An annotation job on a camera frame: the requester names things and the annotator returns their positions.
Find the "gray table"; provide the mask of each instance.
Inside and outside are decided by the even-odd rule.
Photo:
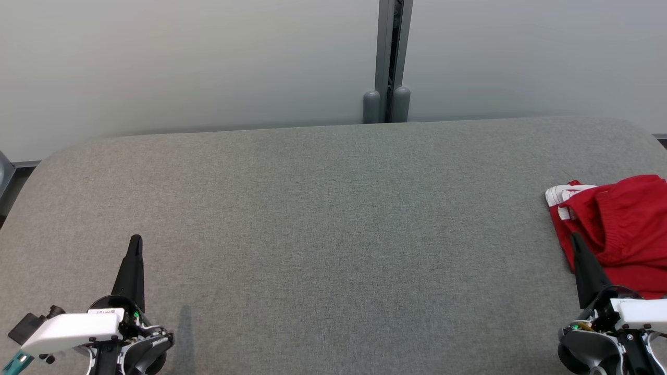
[[[85,311],[141,234],[147,313],[176,335],[164,375],[567,374],[579,309],[544,191],[641,173],[667,175],[650,134],[581,117],[86,143],[37,167],[0,230],[0,330]]]

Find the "white wall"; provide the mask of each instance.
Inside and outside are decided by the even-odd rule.
[[[0,149],[360,123],[377,27],[377,1],[2,0]]]
[[[414,0],[410,121],[629,119],[667,133],[667,1]]]

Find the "gray pole base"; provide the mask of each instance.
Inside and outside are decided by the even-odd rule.
[[[380,93],[369,91],[364,94],[364,123],[380,122]]]
[[[408,122],[410,110],[410,89],[399,87],[394,91],[391,122]]]

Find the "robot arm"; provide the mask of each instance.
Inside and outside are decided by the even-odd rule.
[[[666,375],[651,341],[667,331],[667,300],[644,300],[613,286],[581,235],[572,235],[579,304],[584,311],[559,331],[558,356],[590,375]]]
[[[34,358],[52,364],[52,353],[69,348],[89,356],[88,375],[158,373],[173,346],[173,333],[148,321],[143,289],[142,241],[134,235],[111,295],[82,314],[67,314],[52,306],[48,316],[26,315],[8,335],[21,345],[21,351],[3,374],[20,373]]]

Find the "red shorts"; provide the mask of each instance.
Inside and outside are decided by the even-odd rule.
[[[613,185],[571,181],[547,191],[560,244],[574,271],[570,234],[579,232],[607,276],[647,299],[667,295],[667,182],[638,175]],[[550,192],[566,190],[553,204]]]

